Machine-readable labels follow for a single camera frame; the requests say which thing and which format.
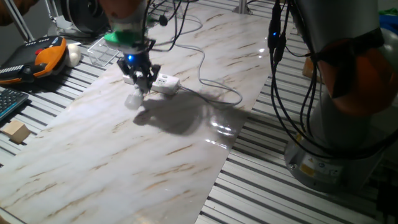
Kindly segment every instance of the black device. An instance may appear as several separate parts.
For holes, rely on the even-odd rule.
[[[0,121],[28,99],[28,94],[5,89],[0,93]]]
[[[60,4],[65,20],[82,33],[96,35],[109,25],[98,0],[61,0]]]

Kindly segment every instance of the power cord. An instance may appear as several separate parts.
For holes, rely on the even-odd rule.
[[[193,90],[191,90],[191,89],[189,89],[187,87],[180,86],[181,89],[186,90],[186,91],[190,91],[192,93],[195,93],[200,98],[204,99],[207,103],[217,103],[217,104],[221,104],[221,105],[236,106],[236,105],[238,105],[238,104],[240,104],[242,102],[242,100],[243,100],[242,94],[240,92],[238,92],[237,90],[235,90],[234,88],[231,88],[231,87],[229,87],[227,85],[224,85],[224,84],[222,84],[222,83],[220,83],[218,81],[209,80],[209,79],[206,79],[206,78],[202,78],[200,76],[200,70],[201,70],[201,67],[203,65],[203,62],[205,61],[205,57],[206,57],[206,53],[205,53],[205,51],[203,49],[201,49],[200,47],[197,47],[197,46],[192,46],[192,45],[179,45],[179,44],[176,44],[176,46],[184,48],[184,49],[196,50],[196,51],[202,53],[202,58],[200,60],[199,66],[198,66],[198,74],[197,74],[198,75],[198,80],[199,80],[199,82],[201,84],[206,85],[206,86],[221,88],[221,89],[228,90],[228,91],[232,91],[232,92],[234,92],[235,94],[237,94],[239,96],[239,100],[237,102],[234,102],[234,103],[224,102],[224,101],[220,101],[220,100],[212,100],[212,99],[206,98],[205,96],[202,96],[200,93],[195,92],[195,91],[193,91]]]
[[[175,15],[177,15],[177,10],[178,10],[178,8],[175,7],[175,0],[173,0],[173,4],[174,4]],[[178,33],[177,33],[177,30],[178,30],[178,29],[177,29],[177,16],[174,16],[174,18],[175,18],[175,35],[174,35],[174,38],[171,40],[171,44],[172,44],[172,45],[170,46],[170,48],[167,49],[167,50],[164,50],[164,49],[151,49],[151,50],[157,51],[157,52],[169,52],[169,51],[171,51],[171,50],[174,48],[174,45],[175,45],[177,39],[178,39],[178,38],[181,36],[181,34],[182,34],[182,29],[183,29],[183,26],[184,26],[184,23],[185,23],[185,17],[186,17],[186,15],[187,15],[187,11],[188,11],[189,4],[190,4],[190,2],[187,2],[187,5],[186,5],[186,7],[185,7],[185,11],[184,11],[183,16],[182,16],[182,23],[181,23],[180,31],[179,31]]]
[[[201,28],[203,27],[203,23],[202,23],[202,21],[201,21],[199,18],[197,18],[196,16],[187,15],[187,9],[188,9],[189,3],[190,3],[190,2],[187,2],[187,6],[186,6],[186,8],[185,8],[185,11],[183,12],[183,16],[181,17],[181,19],[182,19],[182,25],[181,25],[181,28],[180,28],[180,31],[179,31],[178,35],[175,36],[175,37],[173,37],[172,40],[170,40],[170,41],[168,41],[168,42],[164,42],[164,43],[160,43],[160,44],[155,44],[155,46],[166,45],[166,44],[172,44],[172,45],[175,45],[176,47],[180,47],[180,48],[188,49],[188,50],[195,50],[195,51],[197,51],[197,52],[200,52],[200,53],[202,54],[202,58],[201,58],[201,60],[200,60],[199,66],[198,66],[198,73],[197,73],[197,77],[198,77],[199,82],[200,82],[201,84],[203,84],[203,85],[206,85],[206,86],[211,86],[211,87],[215,87],[215,88],[221,88],[221,89],[224,89],[224,90],[232,91],[233,93],[235,93],[235,94],[237,94],[237,95],[239,96],[239,100],[236,101],[236,102],[232,102],[232,103],[231,103],[231,102],[220,101],[220,100],[213,100],[213,99],[209,99],[209,98],[203,96],[201,93],[199,93],[199,92],[197,92],[197,91],[195,91],[195,90],[189,89],[189,88],[187,88],[187,87],[185,87],[185,86],[183,86],[183,85],[180,85],[180,89],[181,89],[181,90],[184,90],[184,91],[189,91],[190,93],[193,93],[193,94],[195,94],[196,96],[199,96],[199,97],[200,97],[201,99],[203,99],[205,102],[210,103],[210,104],[213,104],[213,103],[214,103],[214,104],[227,105],[227,106],[235,106],[235,105],[238,105],[238,104],[240,104],[240,103],[243,101],[243,96],[242,96],[242,94],[240,94],[240,92],[238,92],[238,91],[235,90],[234,88],[231,88],[231,87],[229,87],[229,86],[227,86],[227,85],[224,85],[224,84],[222,84],[222,83],[220,83],[220,82],[218,82],[218,81],[209,80],[209,79],[206,79],[206,78],[202,78],[202,77],[201,77],[200,70],[201,70],[201,67],[202,67],[202,65],[203,65],[203,62],[205,61],[205,58],[206,58],[206,53],[205,53],[205,51],[204,51],[203,49],[201,49],[200,47],[194,46],[194,45],[180,45],[180,44],[176,44],[176,43],[175,43],[175,42],[177,41],[178,37],[180,37],[181,35],[189,34],[189,33],[195,32],[195,31],[197,31],[197,30],[199,30],[199,29],[201,29]],[[189,30],[189,31],[186,31],[186,32],[182,32],[182,30],[183,30],[183,24],[184,24],[185,20],[189,20],[189,21],[196,22],[196,23],[199,24],[199,26],[198,26],[197,28],[195,28],[195,29],[192,29],[192,30]]]

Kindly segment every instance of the white ball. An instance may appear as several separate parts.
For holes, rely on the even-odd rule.
[[[75,44],[68,45],[68,55],[65,58],[65,65],[73,68],[79,64],[81,58],[81,52],[78,46]]]

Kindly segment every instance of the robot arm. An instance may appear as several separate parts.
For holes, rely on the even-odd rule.
[[[146,37],[147,1],[99,0],[99,3],[113,30],[104,39],[108,45],[123,53],[124,57],[119,59],[118,65],[124,75],[132,78],[135,95],[142,101],[142,95],[151,89],[160,70],[160,65],[153,65],[149,60],[149,50],[155,41]]]

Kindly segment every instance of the white marble surface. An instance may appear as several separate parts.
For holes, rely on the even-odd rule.
[[[124,100],[132,86],[113,65],[0,169],[2,208],[27,223],[195,222],[269,74],[267,50],[261,53],[269,21],[203,7],[188,13],[204,27],[179,43],[202,47],[203,78],[237,89],[243,102],[220,111],[183,91],[173,98],[152,93],[139,111],[129,111]],[[150,34],[167,40],[172,24]],[[151,58],[189,88],[237,99],[199,84],[195,51]]]

